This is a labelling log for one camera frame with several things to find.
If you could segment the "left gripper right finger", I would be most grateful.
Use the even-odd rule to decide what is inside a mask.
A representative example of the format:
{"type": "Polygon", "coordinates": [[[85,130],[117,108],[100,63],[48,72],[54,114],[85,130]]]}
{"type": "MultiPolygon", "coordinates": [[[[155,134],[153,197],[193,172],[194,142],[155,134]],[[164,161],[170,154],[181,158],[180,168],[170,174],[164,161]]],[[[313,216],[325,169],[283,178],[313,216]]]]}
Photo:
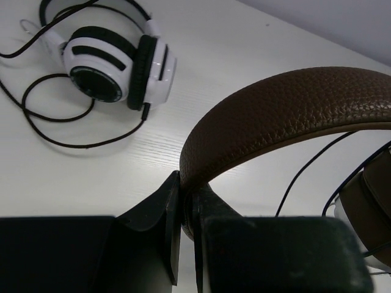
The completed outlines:
{"type": "Polygon", "coordinates": [[[184,232],[194,243],[197,292],[203,289],[202,222],[207,217],[241,217],[210,187],[204,185],[187,194],[184,201],[184,232]]]}

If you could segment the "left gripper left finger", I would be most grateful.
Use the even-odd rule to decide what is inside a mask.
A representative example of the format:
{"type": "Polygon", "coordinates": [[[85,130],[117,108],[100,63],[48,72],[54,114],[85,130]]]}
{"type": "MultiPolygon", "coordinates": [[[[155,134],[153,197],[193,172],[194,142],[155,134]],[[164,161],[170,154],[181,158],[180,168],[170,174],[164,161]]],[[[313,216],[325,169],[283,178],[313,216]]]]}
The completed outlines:
{"type": "Polygon", "coordinates": [[[172,172],[146,199],[117,217],[122,286],[176,286],[181,237],[180,174],[172,172]]]}

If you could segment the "brown silver headphones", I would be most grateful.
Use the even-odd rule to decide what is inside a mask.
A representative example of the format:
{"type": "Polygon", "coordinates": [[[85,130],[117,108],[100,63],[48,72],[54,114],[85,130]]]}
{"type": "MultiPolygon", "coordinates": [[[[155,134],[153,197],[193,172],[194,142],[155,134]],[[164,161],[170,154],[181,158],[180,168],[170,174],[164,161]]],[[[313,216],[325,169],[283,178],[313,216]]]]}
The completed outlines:
{"type": "MultiPolygon", "coordinates": [[[[249,85],[212,108],[180,155],[183,229],[191,198],[221,173],[315,137],[390,129],[390,76],[350,67],[289,71],[249,85]]],[[[335,215],[356,234],[368,265],[390,269],[390,148],[368,158],[332,195],[335,215]]]]}

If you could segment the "white black headphones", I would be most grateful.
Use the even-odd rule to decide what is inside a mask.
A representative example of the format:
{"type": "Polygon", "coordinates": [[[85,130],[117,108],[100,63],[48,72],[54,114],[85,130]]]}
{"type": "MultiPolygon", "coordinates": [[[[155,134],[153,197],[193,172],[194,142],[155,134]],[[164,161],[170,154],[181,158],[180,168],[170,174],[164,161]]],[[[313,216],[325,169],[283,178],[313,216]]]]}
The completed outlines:
{"type": "Polygon", "coordinates": [[[136,1],[96,1],[93,6],[128,18],[141,31],[137,45],[99,26],[83,26],[65,39],[49,29],[40,41],[85,95],[104,103],[126,101],[131,110],[164,104],[177,59],[156,21],[136,1]]]}

